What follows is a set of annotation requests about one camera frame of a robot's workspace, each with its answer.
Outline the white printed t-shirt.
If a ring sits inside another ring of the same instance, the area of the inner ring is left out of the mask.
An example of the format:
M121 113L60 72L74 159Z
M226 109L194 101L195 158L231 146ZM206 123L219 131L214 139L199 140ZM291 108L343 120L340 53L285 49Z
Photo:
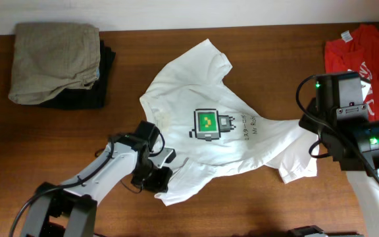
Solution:
M168 189L156 198L174 205L208 182L268 166L289 183L317 174L317 136L297 120L261 117L223 82L232 65L209 40L169 62L140 97L160 144L175 150Z

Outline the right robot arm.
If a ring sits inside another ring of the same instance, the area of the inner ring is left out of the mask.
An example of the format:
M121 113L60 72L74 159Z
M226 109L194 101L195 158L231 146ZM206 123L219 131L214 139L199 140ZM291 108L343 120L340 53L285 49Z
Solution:
M339 163L362 209L369 236L379 236L379 121L368 118L365 97L370 80L358 73L339 72L308 77L315 81L316 96L300 106L299 126L316 134Z

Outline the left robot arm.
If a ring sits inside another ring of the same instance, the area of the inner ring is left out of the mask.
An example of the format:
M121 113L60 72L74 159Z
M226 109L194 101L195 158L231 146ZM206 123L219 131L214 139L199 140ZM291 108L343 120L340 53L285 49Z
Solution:
M129 174L140 190L166 192L172 176L167 165L176 152L163 147L152 153L155 142L133 134L113 136L76 176L58 186L43 183L19 212L27 214L21 236L94 236L98 205Z

